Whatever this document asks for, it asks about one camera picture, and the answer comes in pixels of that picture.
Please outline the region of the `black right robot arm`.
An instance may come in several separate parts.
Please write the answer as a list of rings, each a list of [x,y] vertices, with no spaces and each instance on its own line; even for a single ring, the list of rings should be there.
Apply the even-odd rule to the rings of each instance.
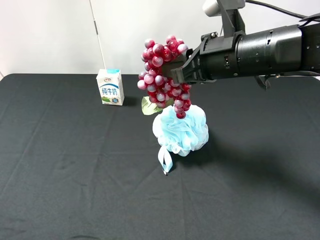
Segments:
[[[175,83],[210,83],[219,79],[254,77],[261,88],[271,77],[319,76],[320,25],[314,14],[302,25],[245,34],[238,10],[221,14],[224,35],[205,34],[196,49],[188,49],[161,70]]]

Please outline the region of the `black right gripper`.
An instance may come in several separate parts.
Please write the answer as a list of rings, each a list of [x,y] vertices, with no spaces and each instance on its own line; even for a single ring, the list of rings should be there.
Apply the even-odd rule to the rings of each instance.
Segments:
[[[188,49],[161,66],[164,77],[175,83],[204,83],[240,76],[237,47],[240,34],[213,37],[206,34],[196,49]]]

